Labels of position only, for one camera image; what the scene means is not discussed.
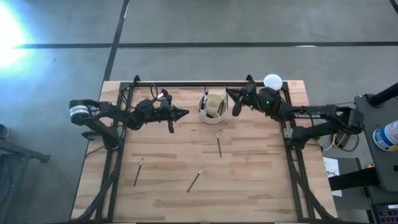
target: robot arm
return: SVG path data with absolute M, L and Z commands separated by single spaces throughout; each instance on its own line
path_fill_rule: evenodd
M 347 134 L 358 134 L 363 130 L 363 114 L 349 107 L 336 105 L 324 106 L 291 106 L 284 102 L 278 91 L 265 87 L 257 94 L 256 84 L 249 80 L 246 87 L 226 89 L 234 100 L 233 116 L 238 116 L 242 106 L 250 106 L 252 110 L 263 112 L 276 121 L 288 121 L 292 118 L 325 119 L 327 122 L 309 128 L 296 127 L 285 130 L 292 149 L 303 149 L 310 138 L 333 134 L 339 130 Z
M 86 125 L 101 135 L 106 149 L 116 149 L 121 144 L 116 128 L 108 127 L 100 121 L 100 118 L 108 117 L 122 122 L 131 130 L 138 130 L 143 124 L 167 121 L 169 132 L 174 133 L 173 121 L 189 113 L 188 110 L 172 106 L 172 96 L 166 90 L 162 90 L 161 100 L 158 101 L 160 101 L 158 108 L 154 107 L 150 99 L 144 99 L 136 105 L 133 112 L 125 112 L 110 102 L 71 100 L 70 117 L 72 123 L 79 126 Z

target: metal stand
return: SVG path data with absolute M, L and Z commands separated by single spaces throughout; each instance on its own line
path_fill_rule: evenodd
M 155 82 L 155 84 L 159 87 L 176 87 L 176 86 L 187 86 L 187 87 L 193 87 L 193 86 L 218 86 L 218 87 L 239 87 L 239 86 L 244 86 L 247 84 L 247 82 Z M 148 87 L 150 86 L 149 82 L 140 82 L 140 78 L 136 76 L 134 78 L 134 81 L 132 83 L 121 83 L 120 84 L 120 90 L 128 90 L 128 98 L 127 98 L 127 105 L 131 104 L 132 101 L 132 94 L 134 87 Z M 256 86 L 260 87 L 263 86 L 263 82 L 256 82 Z M 284 82 L 282 91 L 284 92 L 284 95 L 286 97 L 286 102 L 291 104 L 291 99 L 290 99 L 290 94 L 289 94 L 289 87 L 286 82 Z M 118 102 L 117 102 L 117 107 L 120 108 L 122 103 L 122 98 L 119 95 L 118 97 Z M 294 119 L 289 121 L 290 125 L 292 127 L 295 126 L 295 121 Z M 115 121 L 113 123 L 113 128 L 116 128 L 118 126 L 118 122 Z M 284 131 L 284 128 L 286 128 L 286 123 L 282 122 L 281 123 L 281 128 L 282 131 Z M 115 150 L 108 150 L 107 156 L 106 156 L 106 162 L 105 162 L 105 167 L 104 167 L 104 172 L 103 172 L 103 179 L 101 183 L 101 190 L 99 191 L 98 195 L 95 197 L 93 202 L 90 204 L 90 206 L 86 209 L 86 211 L 83 213 L 82 216 L 75 220 L 70 220 L 69 222 L 65 223 L 111 223 L 113 221 L 113 213 L 114 213 L 114 206 L 116 202 L 116 193 L 118 190 L 118 182 L 119 182 L 119 174 L 120 174 L 120 168 L 121 168 L 121 161 L 123 157 L 123 150 L 124 150 L 124 142 L 125 142 L 125 136 L 122 136 L 121 139 L 118 139 L 122 142 L 122 144 Z M 111 166 L 111 160 L 112 160 L 112 155 L 113 152 L 117 151 L 117 158 L 116 158 L 116 163 L 113 171 L 109 174 L 110 166 Z M 320 202 L 316 199 L 314 194 L 312 194 L 309 186 L 308 186 L 308 179 L 307 179 L 307 173 L 305 171 L 305 164 L 303 160 L 303 155 L 301 151 L 295 151 L 297 153 L 297 162 L 298 166 L 300 169 L 300 172 L 298 172 L 295 168 L 294 161 L 292 158 L 292 151 L 293 149 L 289 149 L 285 147 L 286 151 L 286 156 L 287 156 L 287 165 L 289 167 L 289 173 L 290 173 L 290 181 L 292 183 L 292 191 L 293 191 L 293 196 L 294 196 L 294 204 L 295 204 L 295 210 L 297 213 L 297 218 L 298 222 L 305 222 L 305 223 L 342 223 L 342 224 L 349 224 L 349 223 L 355 223 L 355 222 L 344 222 L 341 220 L 336 219 L 335 217 L 331 216 L 330 214 L 327 213 L 325 208 L 322 207 Z M 110 201 L 109 201 L 109 209 L 108 209 L 108 214 L 106 218 L 103 218 L 103 203 L 104 203 L 104 195 L 112 185 L 112 190 L 111 190 L 111 196 L 110 196 Z M 306 206 L 308 210 L 308 216 L 309 218 L 305 218 L 301 206 L 301 200 L 300 200 L 300 195 L 299 195 L 299 189 L 297 186 L 300 186 L 300 188 L 303 190 L 304 195 L 305 195 L 305 201 L 306 201 Z M 314 209 L 318 212 L 319 216 L 322 219 L 316 219 L 315 218 L 315 212 Z M 95 218 L 90 220 L 92 215 L 95 213 Z
M 398 96 L 398 83 L 395 83 L 376 95 L 366 95 L 369 104 L 376 108 L 383 107 L 384 102 L 396 96 Z
M 0 139 L 0 151 L 5 152 L 5 154 L 0 154 L 2 160 L 0 165 L 2 165 L 2 167 L 7 167 L 6 169 L 0 169 L 0 175 L 9 176 L 8 184 L 4 182 L 1 183 L 4 187 L 9 186 L 8 190 L 4 191 L 5 195 L 2 196 L 0 203 L 0 223 L 3 223 L 17 187 L 24 177 L 30 159 L 34 158 L 41 162 L 48 162 L 50 155 L 18 146 L 3 139 Z
M 379 185 L 376 168 L 361 169 L 349 174 L 329 177 L 331 190 L 343 190 L 353 187 L 366 187 L 370 185 Z

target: wooden tabletop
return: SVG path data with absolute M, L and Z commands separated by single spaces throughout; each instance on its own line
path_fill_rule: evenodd
M 292 104 L 308 105 L 304 82 L 288 81 Z M 116 102 L 120 82 L 104 82 L 100 101 Z M 168 87 L 172 103 L 190 113 L 174 124 L 145 124 L 127 131 L 114 211 L 115 222 L 294 222 L 297 221 L 280 123 L 243 107 L 239 117 L 229 115 L 218 124 L 198 116 L 203 87 Z M 210 93 L 223 95 L 224 88 Z M 133 105 L 152 98 L 149 88 L 134 88 Z M 297 120 L 298 125 L 310 122 Z M 223 157 L 216 140 L 218 131 Z M 102 146 L 89 143 L 88 152 Z M 72 218 L 82 214 L 98 193 L 106 150 L 85 159 Z M 336 217 L 335 204 L 319 147 L 303 150 L 310 188 Z M 134 187 L 141 158 L 144 164 Z M 187 189 L 203 168 L 191 191 Z M 104 216 L 108 211 L 106 197 Z M 303 209 L 305 201 L 301 194 Z

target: concrete floor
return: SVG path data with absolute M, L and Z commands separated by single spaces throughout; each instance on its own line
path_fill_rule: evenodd
M 122 4 L 0 0 L 25 44 L 112 43 Z M 120 43 L 397 41 L 397 24 L 388 0 L 132 0 Z M 18 61 L 0 67 L 0 123 L 11 129 L 11 141 L 52 156 L 47 164 L 32 161 L 8 223 L 66 221 L 87 145 L 80 136 L 86 128 L 70 122 L 68 102 L 98 98 L 110 49 L 18 52 Z M 110 80 L 135 74 L 143 80 L 242 80 L 277 73 L 304 80 L 310 103 L 322 105 L 397 82 L 397 57 L 398 47 L 119 49 Z M 356 151 L 331 149 L 325 156 L 371 163 L 363 136 Z M 366 221 L 359 213 L 339 215 Z

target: paintbrush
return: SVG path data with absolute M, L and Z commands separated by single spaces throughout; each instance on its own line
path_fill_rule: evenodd
M 220 140 L 218 139 L 218 132 L 216 132 L 216 136 L 217 136 L 218 151 L 220 152 L 220 157 L 222 157 L 221 148 L 220 148 Z
M 198 179 L 200 173 L 202 172 L 202 170 L 203 170 L 203 168 L 199 170 L 199 173 L 198 173 L 197 176 L 195 177 L 195 180 L 193 180 L 191 186 L 189 186 L 189 188 L 188 188 L 188 190 L 187 190 L 187 193 L 189 193 L 189 191 L 191 190 L 193 184 L 197 181 L 197 179 Z
M 201 113 L 202 115 L 204 115 L 204 116 L 206 116 L 208 118 L 212 118 L 212 119 L 214 118 L 212 115 L 206 113 L 204 110 L 199 110 L 199 113 Z
M 144 163 L 144 158 L 141 158 L 141 162 L 139 163 L 138 172 L 137 172 L 137 175 L 136 175 L 136 180 L 134 181 L 134 186 L 136 186 L 138 175 L 139 175 L 139 172 L 141 171 L 142 163 Z

